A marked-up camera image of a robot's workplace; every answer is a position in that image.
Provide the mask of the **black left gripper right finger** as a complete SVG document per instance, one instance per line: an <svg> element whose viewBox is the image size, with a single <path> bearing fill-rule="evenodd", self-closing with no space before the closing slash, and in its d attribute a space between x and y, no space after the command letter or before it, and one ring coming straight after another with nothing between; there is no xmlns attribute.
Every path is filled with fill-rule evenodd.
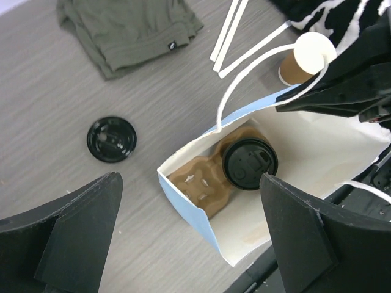
<svg viewBox="0 0 391 293"><path fill-rule="evenodd" d="M260 194L286 292L390 292L390 223L264 174Z"/></svg>

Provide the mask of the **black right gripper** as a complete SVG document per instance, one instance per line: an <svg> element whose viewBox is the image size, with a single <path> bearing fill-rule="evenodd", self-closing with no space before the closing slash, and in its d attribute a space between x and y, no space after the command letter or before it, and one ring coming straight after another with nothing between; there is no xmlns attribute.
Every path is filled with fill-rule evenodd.
<svg viewBox="0 0 391 293"><path fill-rule="evenodd" d="M390 130L390 16L382 15L329 65L322 82L302 97L277 106L278 112L306 111L357 116Z"/></svg>

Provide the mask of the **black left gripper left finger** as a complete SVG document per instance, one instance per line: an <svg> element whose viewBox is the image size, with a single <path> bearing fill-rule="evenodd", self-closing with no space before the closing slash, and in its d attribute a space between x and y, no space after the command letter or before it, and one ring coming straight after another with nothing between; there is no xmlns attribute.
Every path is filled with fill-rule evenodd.
<svg viewBox="0 0 391 293"><path fill-rule="evenodd" d="M98 292L122 192L110 172L1 219L1 292Z"/></svg>

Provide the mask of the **light blue paper bag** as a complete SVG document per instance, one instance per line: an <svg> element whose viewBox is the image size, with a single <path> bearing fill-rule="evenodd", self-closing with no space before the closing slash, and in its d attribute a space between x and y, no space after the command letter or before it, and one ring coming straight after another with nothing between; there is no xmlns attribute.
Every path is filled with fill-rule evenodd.
<svg viewBox="0 0 391 293"><path fill-rule="evenodd" d="M390 145L389 130L356 117L278 112L279 93L223 116L234 89L257 65L292 48L274 48L240 72L221 99L216 126L158 168L172 206L231 266L270 241L262 174L326 198Z"/></svg>

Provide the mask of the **brown cardboard cup carrier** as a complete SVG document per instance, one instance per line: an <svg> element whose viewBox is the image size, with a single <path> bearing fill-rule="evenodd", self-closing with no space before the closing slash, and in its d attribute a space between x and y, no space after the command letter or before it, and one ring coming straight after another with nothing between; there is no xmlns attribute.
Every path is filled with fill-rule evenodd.
<svg viewBox="0 0 391 293"><path fill-rule="evenodd" d="M227 205L233 189L224 175L223 155L217 145L211 156L197 156L169 175L169 180L209 219Z"/></svg>

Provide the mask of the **brown paper coffee cup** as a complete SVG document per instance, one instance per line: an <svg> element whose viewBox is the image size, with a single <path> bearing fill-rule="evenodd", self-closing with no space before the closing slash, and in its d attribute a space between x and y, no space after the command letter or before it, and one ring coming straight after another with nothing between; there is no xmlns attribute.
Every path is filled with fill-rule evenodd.
<svg viewBox="0 0 391 293"><path fill-rule="evenodd" d="M255 127L242 126L225 136L217 145L217 150L223 155L224 151L234 142L245 138L258 138L269 143L269 140Z"/></svg>

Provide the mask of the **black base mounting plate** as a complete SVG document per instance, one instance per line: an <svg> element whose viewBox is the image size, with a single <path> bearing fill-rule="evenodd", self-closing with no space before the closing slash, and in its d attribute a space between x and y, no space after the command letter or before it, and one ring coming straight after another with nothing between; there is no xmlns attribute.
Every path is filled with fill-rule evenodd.
<svg viewBox="0 0 391 293"><path fill-rule="evenodd" d="M261 179L272 245L229 292L389 292L390 151L325 199L271 175Z"/></svg>

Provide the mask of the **zebra striped blanket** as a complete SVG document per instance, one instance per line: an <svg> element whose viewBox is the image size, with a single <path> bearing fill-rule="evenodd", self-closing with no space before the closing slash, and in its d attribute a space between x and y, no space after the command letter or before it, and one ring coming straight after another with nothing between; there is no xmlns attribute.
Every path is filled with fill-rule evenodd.
<svg viewBox="0 0 391 293"><path fill-rule="evenodd" d="M272 2L301 32L317 32L334 45L337 55L390 7L389 0L274 0Z"/></svg>

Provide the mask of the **white paper straws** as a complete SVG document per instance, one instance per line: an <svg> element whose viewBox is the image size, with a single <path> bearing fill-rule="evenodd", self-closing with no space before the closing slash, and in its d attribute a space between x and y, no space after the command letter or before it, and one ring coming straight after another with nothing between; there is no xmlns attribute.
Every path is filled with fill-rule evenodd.
<svg viewBox="0 0 391 293"><path fill-rule="evenodd" d="M214 49L210 55L210 60L214 63L213 71L223 79L228 74L230 74L236 67L238 67L242 62L248 59L250 56L254 55L256 52L261 50L264 46L270 43L278 35L280 35L284 30L291 27L290 20L284 22L276 30L272 31L264 39L259 41L255 46L251 47L250 50L245 52L241 57L236 59L226 68L222 69L225 57L228 53L228 49L233 41L236 30L239 26L241 18L244 14L244 11L247 7L249 1L232 1L230 8L228 10L227 16L225 17L224 23L222 25L219 36L216 40Z"/></svg>

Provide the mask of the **olive green folded cloth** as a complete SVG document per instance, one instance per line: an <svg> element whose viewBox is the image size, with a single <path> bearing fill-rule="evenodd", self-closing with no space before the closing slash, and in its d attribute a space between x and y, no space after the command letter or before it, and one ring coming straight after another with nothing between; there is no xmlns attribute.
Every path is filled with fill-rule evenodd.
<svg viewBox="0 0 391 293"><path fill-rule="evenodd" d="M203 28L186 1L58 1L56 10L106 80L189 45Z"/></svg>

